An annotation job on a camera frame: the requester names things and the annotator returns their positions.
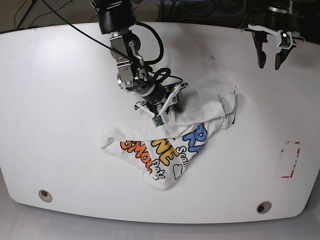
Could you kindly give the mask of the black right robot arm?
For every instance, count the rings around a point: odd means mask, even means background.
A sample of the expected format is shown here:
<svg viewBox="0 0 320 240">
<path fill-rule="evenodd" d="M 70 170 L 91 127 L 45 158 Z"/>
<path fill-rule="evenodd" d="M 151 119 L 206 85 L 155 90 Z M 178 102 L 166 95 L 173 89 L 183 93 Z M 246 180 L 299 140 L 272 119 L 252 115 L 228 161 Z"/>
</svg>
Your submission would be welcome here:
<svg viewBox="0 0 320 240">
<path fill-rule="evenodd" d="M 178 93 L 187 84 L 178 78 L 177 83 L 163 85 L 166 79 L 172 77 L 171 69 L 152 69 L 152 65 L 159 63 L 164 56 L 164 45 L 159 34 L 148 24 L 136 21 L 130 0 L 92 0 L 90 3 L 97 15 L 101 33 L 110 35 L 110 51 L 116 60 L 119 87 L 142 98 L 134 108 L 150 115 L 156 127 L 167 124 L 171 107 L 182 112 Z M 130 30 L 134 25 L 148 29 L 156 38 L 159 45 L 156 59 L 145 61 L 139 54 L 141 41 Z"/>
</svg>

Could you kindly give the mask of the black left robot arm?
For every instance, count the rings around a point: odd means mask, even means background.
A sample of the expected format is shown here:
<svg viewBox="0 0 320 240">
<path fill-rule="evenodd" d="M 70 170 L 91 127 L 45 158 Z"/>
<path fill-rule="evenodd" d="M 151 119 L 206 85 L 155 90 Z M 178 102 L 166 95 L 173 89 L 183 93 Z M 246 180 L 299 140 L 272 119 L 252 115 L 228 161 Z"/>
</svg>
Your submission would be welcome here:
<svg viewBox="0 0 320 240">
<path fill-rule="evenodd" d="M 268 43 L 268 35 L 275 38 L 275 46 L 280 49 L 280 52 L 275 55 L 274 68 L 276 71 L 287 59 L 290 52 L 297 47 L 296 40 L 305 40 L 304 37 L 300 36 L 298 13 L 294 11 L 292 0 L 270 1 L 264 14 L 263 25 L 249 24 L 243 30 L 250 32 L 252 35 L 260 69 L 264 68 L 267 61 L 263 44 Z"/>
</svg>

